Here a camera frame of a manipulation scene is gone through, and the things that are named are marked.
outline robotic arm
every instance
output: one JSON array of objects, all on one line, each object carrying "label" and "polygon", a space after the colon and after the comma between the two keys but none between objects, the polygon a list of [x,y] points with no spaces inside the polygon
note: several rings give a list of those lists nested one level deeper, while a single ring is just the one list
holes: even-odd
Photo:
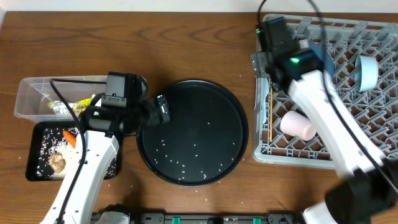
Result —
[{"label": "robotic arm", "polygon": [[259,24],[258,39],[266,55],[266,72],[275,91],[282,90],[299,105],[316,126],[343,182],[326,194],[326,199],[303,212],[307,224],[359,223],[391,208],[397,200],[396,191],[387,184],[381,172],[354,141],[333,109],[332,103],[356,138],[365,147],[382,172],[398,186],[398,162],[388,161],[380,149],[362,132],[340,100],[322,60],[308,48],[306,40],[292,40],[283,17]]},{"label": "robotic arm", "polygon": [[[145,100],[146,81],[126,73],[110,72],[106,92],[97,95],[91,105],[80,114],[86,141],[86,160],[79,161],[68,171],[58,195],[42,223],[56,223],[79,163],[83,162],[72,194],[63,215],[64,223],[90,223],[96,198],[111,161],[118,154],[123,137],[138,133],[141,128],[170,121],[169,108],[164,95]],[[95,106],[101,97],[101,106]],[[81,137],[76,139],[76,153],[81,154]],[[108,215],[107,222],[129,224],[124,213]]]}]

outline orange carrot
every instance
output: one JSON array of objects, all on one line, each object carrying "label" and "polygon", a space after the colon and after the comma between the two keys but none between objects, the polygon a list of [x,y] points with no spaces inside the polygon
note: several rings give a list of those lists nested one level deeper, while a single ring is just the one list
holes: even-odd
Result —
[{"label": "orange carrot", "polygon": [[76,148],[76,138],[70,134],[68,131],[63,130],[63,137],[65,137],[65,139],[67,139],[67,141],[69,142],[69,144],[73,147]]}]

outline wooden table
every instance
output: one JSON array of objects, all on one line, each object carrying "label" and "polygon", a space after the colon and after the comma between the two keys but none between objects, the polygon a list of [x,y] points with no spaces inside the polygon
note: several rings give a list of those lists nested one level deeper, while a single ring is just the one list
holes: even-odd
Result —
[{"label": "wooden table", "polygon": [[[325,17],[398,23],[397,14]],[[255,25],[255,13],[8,12],[0,34],[0,222],[40,222],[61,185],[25,178],[35,124],[13,114],[22,78],[129,72],[147,79],[150,95],[178,80],[203,78],[238,97],[252,131],[256,82],[249,56]],[[237,168],[205,187],[158,178],[142,161],[134,138],[125,140],[123,153],[123,168],[104,181],[95,211],[115,203],[135,212],[299,211],[339,182],[332,170],[255,162],[251,135]],[[373,221],[397,223],[397,215],[393,209]]]}]

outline green led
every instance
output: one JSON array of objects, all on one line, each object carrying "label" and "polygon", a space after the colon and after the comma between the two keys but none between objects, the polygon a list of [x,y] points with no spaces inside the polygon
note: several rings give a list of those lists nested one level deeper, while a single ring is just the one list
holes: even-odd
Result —
[{"label": "green led", "polygon": [[293,63],[298,63],[300,61],[300,59],[298,58],[291,58],[290,59]]}]

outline snack package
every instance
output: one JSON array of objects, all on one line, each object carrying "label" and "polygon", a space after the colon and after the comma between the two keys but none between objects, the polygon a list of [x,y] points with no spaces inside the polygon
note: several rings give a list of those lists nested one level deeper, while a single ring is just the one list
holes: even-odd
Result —
[{"label": "snack package", "polygon": [[[92,99],[84,99],[77,101],[76,103],[68,103],[69,106],[72,108],[73,112],[75,112],[76,115],[79,115],[81,112],[83,112],[88,105],[90,105]],[[70,114],[67,107],[61,102],[61,101],[54,101],[51,103],[47,103],[47,106],[51,109],[53,109],[55,114]]]}]

